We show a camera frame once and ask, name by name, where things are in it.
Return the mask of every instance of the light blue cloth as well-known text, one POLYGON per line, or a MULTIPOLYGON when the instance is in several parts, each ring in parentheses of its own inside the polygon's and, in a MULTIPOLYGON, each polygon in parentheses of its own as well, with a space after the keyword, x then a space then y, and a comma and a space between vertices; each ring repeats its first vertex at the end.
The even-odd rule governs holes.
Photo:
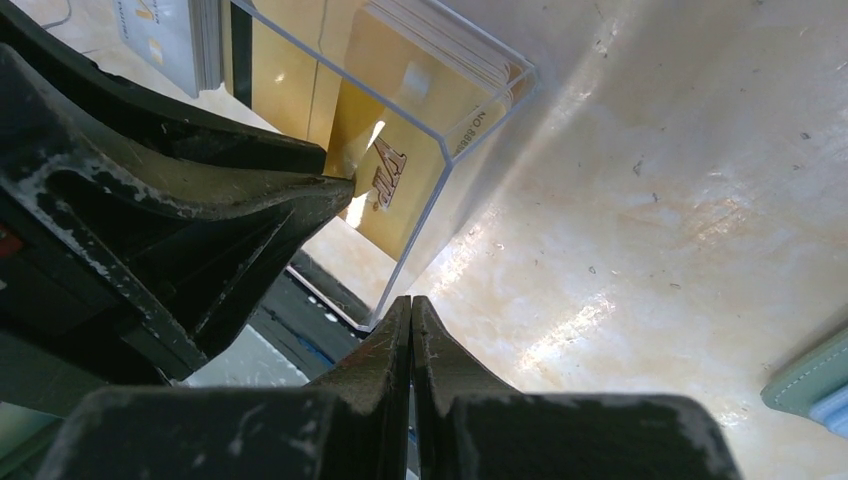
POLYGON ((809 416, 831 433, 848 438, 848 385, 813 404, 809 416))

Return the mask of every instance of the transparent acrylic case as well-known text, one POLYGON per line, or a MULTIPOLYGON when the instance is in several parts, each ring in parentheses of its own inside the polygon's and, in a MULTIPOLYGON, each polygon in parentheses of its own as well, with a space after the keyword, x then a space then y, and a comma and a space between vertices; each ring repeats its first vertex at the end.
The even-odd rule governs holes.
POLYGON ((325 173, 356 183, 341 217, 394 264, 356 265, 385 285, 365 299, 373 327, 467 220, 478 147, 535 92, 535 67, 433 0, 232 3, 253 18, 251 108, 327 148, 325 173))

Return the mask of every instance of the stitched edge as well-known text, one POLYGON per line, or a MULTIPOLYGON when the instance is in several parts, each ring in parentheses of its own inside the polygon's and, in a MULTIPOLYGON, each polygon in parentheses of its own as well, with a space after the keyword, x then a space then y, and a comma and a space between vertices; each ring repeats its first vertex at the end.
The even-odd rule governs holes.
POLYGON ((827 362, 829 362, 829 361, 833 360, 834 358, 838 357, 840 354, 845 353, 846 351, 848 351, 848 347, 843 347, 843 348, 842 348, 842 350, 840 350, 840 351, 838 351, 838 352, 834 353, 833 355, 831 355, 831 356, 827 357, 827 358, 826 358, 826 359, 824 359, 824 360, 823 360, 820 364, 818 364, 818 365, 816 365, 815 367, 811 368, 810 370, 807 370, 806 372, 804 372, 804 374, 803 374, 803 375, 801 375, 800 377, 798 377, 797 379, 795 379, 795 381, 794 381, 794 382, 792 382, 792 383, 790 383, 789 385, 787 385, 787 386, 786 386, 783 390, 781 390, 781 391, 780 391, 780 393, 778 393, 777 395, 775 395, 775 396, 774 396, 774 403, 775 403, 775 405, 779 405, 779 406, 781 406, 781 407, 788 408, 789 410, 792 410, 792 411, 795 411, 795 412, 800 412, 800 410, 799 410, 798 408, 796 408, 796 407, 790 407, 790 406, 788 406, 788 405, 784 405, 784 404, 780 403, 780 397, 781 397, 781 396, 783 396, 783 394, 784 394, 784 393, 786 393, 786 391, 787 391, 787 390, 789 390, 789 389, 790 389, 790 388, 792 388, 793 386, 797 385, 797 384, 798 384, 801 380, 803 380, 803 379, 804 379, 804 377, 806 377, 806 376, 810 375, 811 373, 815 372, 816 370, 818 370, 818 369, 819 369, 819 367, 821 367, 821 366, 822 366, 822 365, 824 365, 825 363, 827 363, 827 362))

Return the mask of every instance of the thin wire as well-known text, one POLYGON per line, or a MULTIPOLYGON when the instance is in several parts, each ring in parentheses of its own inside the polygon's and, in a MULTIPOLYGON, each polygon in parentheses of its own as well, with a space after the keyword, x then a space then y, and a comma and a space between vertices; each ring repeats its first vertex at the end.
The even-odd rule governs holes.
POLYGON ((65 15, 65 18, 59 20, 58 22, 51 22, 41 26, 41 28, 45 30, 50 30, 53 27, 58 27, 59 25, 64 25, 68 23, 68 20, 71 19, 71 16, 74 14, 74 9, 71 7, 71 0, 65 0, 65 3, 68 4, 68 14, 65 15))

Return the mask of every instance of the green fabric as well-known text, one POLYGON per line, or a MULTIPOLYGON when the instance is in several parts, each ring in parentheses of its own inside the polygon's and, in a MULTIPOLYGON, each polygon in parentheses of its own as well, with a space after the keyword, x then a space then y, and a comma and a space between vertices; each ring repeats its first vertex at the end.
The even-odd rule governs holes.
POLYGON ((848 384, 848 328, 792 363, 760 393, 766 406, 807 417, 810 407, 848 384))

